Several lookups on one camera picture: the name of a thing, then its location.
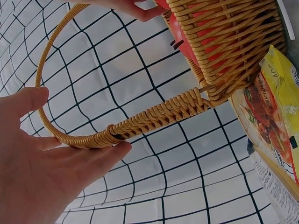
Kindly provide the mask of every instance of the finger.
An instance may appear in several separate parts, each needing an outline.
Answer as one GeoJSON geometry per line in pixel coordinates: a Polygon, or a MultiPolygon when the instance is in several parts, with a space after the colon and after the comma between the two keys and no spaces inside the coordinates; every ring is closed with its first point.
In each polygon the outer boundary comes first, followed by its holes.
{"type": "Polygon", "coordinates": [[[77,170],[77,176],[82,186],[87,187],[103,177],[118,161],[123,159],[131,150],[131,144],[122,142],[106,150],[100,157],[77,170]]]}
{"type": "Polygon", "coordinates": [[[146,22],[158,15],[161,15],[165,11],[161,6],[157,6],[151,9],[144,10],[137,5],[133,4],[129,9],[129,14],[141,22],[146,22]]]}
{"type": "Polygon", "coordinates": [[[41,108],[47,102],[48,96],[49,91],[46,87],[25,87],[7,100],[11,109],[21,118],[26,113],[41,108]]]}
{"type": "Polygon", "coordinates": [[[74,148],[74,147],[59,147],[52,148],[44,152],[44,154],[55,161],[62,162],[66,159],[69,159],[82,151],[86,151],[86,149],[74,148]]]}
{"type": "Polygon", "coordinates": [[[56,148],[61,145],[61,142],[54,137],[34,137],[30,136],[31,144],[38,150],[46,151],[49,148],[56,148]]]}
{"type": "Polygon", "coordinates": [[[79,169],[85,167],[87,164],[91,163],[93,160],[101,157],[106,150],[111,147],[105,148],[95,148],[95,149],[80,149],[80,151],[72,156],[62,160],[61,163],[67,168],[79,169]]]}

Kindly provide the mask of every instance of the wrapped handle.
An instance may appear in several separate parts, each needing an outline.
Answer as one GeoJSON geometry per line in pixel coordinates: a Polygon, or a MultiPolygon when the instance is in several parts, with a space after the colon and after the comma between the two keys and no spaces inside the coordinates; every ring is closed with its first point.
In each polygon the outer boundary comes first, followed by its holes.
{"type": "MultiPolygon", "coordinates": [[[[88,4],[74,5],[56,27],[39,62],[36,73],[36,87],[41,86],[43,66],[53,42],[62,29],[79,12],[88,6],[88,4]]],[[[149,108],[117,125],[109,125],[106,130],[89,136],[70,136],[60,132],[50,123],[43,108],[39,109],[39,115],[45,128],[64,144],[79,148],[106,147],[208,110],[209,107],[212,107],[212,104],[210,101],[203,99],[200,93],[209,88],[210,86],[201,89],[194,88],[159,105],[149,108]]]]}

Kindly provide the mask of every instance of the snack bag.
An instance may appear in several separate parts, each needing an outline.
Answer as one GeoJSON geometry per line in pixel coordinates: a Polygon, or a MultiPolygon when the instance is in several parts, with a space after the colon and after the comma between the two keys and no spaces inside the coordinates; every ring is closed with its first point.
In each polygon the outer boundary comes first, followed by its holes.
{"type": "Polygon", "coordinates": [[[281,127],[286,129],[288,134],[296,176],[296,173],[299,173],[299,74],[293,64],[273,46],[270,46],[261,66],[281,111],[280,117],[284,121],[284,126],[281,124],[281,127]]]}
{"type": "Polygon", "coordinates": [[[296,154],[294,139],[297,137],[294,131],[290,132],[299,127],[299,114],[296,116],[299,105],[294,100],[299,97],[299,86],[296,85],[299,77],[293,78],[298,72],[273,46],[260,66],[254,85],[236,91],[231,103],[254,145],[298,183],[295,161],[299,164],[299,157],[294,156],[293,159],[293,154],[296,154]],[[287,119],[289,112],[286,111],[292,112],[292,121],[287,119]]]}

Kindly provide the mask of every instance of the woven rattan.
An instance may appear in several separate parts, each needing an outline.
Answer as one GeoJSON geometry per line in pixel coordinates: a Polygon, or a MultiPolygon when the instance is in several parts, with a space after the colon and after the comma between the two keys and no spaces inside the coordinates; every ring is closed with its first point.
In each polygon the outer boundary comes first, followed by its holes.
{"type": "MultiPolygon", "coordinates": [[[[147,109],[119,124],[90,136],[69,136],[57,130],[45,112],[39,110],[47,130],[62,143],[80,148],[98,148],[117,144],[134,136],[192,117],[225,102],[235,90],[249,86],[259,72],[259,62],[273,44],[285,52],[285,38],[275,0],[167,0],[198,60],[198,67],[187,60],[201,85],[147,109]],[[207,34],[199,31],[213,28],[207,34]],[[202,45],[202,41],[215,37],[202,45]],[[217,45],[217,49],[205,50],[217,45]],[[222,53],[215,60],[210,58],[222,53]],[[209,100],[201,97],[206,92],[209,100]]],[[[58,24],[42,54],[36,86],[41,83],[42,70],[54,40],[62,29],[88,4],[76,4],[58,24]]],[[[169,25],[171,12],[163,14],[169,25]]]]}

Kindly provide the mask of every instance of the table surface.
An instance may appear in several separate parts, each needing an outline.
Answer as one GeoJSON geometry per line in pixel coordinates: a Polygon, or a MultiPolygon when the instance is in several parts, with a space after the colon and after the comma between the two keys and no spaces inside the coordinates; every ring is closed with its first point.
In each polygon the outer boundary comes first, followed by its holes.
{"type": "MultiPolygon", "coordinates": [[[[34,85],[43,48],[70,7],[0,0],[0,96],[34,85]]],[[[55,41],[43,70],[52,124],[71,135],[93,134],[197,86],[172,39],[161,17],[141,23],[85,9],[55,41]]],[[[49,136],[37,112],[21,127],[49,136]]],[[[130,142],[131,153],[82,191],[58,224],[279,223],[228,102],[130,142]]]]}

